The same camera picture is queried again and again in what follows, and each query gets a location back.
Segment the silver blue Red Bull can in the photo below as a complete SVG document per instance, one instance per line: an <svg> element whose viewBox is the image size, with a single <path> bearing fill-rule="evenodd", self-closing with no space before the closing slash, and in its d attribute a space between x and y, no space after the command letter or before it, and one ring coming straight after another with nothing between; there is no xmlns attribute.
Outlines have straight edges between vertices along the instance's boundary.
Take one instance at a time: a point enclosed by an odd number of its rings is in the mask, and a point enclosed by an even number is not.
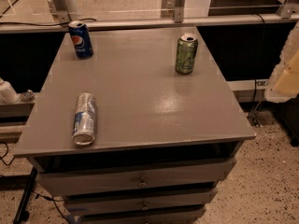
<svg viewBox="0 0 299 224"><path fill-rule="evenodd" d="M77 146L90 145L96 136L96 102L90 93L78 96L74 125L72 132L73 142Z"/></svg>

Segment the green soda can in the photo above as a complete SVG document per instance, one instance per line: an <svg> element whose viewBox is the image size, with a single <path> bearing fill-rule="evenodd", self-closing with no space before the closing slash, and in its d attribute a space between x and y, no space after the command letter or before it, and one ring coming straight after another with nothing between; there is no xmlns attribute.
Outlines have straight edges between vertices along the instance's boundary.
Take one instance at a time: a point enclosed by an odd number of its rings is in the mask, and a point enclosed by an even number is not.
<svg viewBox="0 0 299 224"><path fill-rule="evenodd" d="M179 74L188 75L193 71L197 48L198 39L193 33L184 33L178 39L175 69Z"/></svg>

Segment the blue Pepsi can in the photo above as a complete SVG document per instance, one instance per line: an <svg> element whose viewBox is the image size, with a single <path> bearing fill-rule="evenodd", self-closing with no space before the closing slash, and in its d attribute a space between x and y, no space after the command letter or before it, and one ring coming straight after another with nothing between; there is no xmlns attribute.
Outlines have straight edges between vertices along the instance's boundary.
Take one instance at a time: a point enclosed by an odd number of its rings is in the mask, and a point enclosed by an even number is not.
<svg viewBox="0 0 299 224"><path fill-rule="evenodd" d="M69 34L77 57L88 59L93 56L93 46L87 25L83 21L71 21L68 24Z"/></svg>

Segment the grey drawer cabinet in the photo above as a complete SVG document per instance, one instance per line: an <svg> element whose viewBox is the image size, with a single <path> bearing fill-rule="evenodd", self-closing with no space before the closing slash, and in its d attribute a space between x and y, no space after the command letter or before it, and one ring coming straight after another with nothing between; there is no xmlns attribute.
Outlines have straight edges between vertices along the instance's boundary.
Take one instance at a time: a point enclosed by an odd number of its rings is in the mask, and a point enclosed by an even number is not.
<svg viewBox="0 0 299 224"><path fill-rule="evenodd" d="M94 32L93 56L71 37L57 53L15 155L83 224L194 220L254 131L205 45L175 69L179 28ZM78 96L96 102L96 136L72 139Z"/></svg>

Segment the white plastic pipe fitting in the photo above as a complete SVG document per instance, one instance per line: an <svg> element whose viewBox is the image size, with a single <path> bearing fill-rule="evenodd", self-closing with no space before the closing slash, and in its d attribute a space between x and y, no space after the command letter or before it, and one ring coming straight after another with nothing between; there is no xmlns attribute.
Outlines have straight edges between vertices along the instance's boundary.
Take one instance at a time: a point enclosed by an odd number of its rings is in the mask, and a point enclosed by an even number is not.
<svg viewBox="0 0 299 224"><path fill-rule="evenodd" d="M0 78L0 97L7 103L13 104L19 100L19 94L16 93L11 84Z"/></svg>

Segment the black metal stand leg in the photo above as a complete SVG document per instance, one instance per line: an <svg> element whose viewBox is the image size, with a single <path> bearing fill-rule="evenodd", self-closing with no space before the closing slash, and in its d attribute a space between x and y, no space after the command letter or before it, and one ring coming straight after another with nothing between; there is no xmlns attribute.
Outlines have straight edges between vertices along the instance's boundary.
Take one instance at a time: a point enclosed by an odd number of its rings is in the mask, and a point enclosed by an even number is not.
<svg viewBox="0 0 299 224"><path fill-rule="evenodd" d="M30 196L33 192L33 188L36 182L37 170L36 168L32 168L31 173L29 174L26 185L23 191L23 195L21 197L21 201L19 203L19 207L17 209L16 215L13 219L13 224L22 224L23 221L27 221L30 214L26 210L27 204L29 203Z"/></svg>

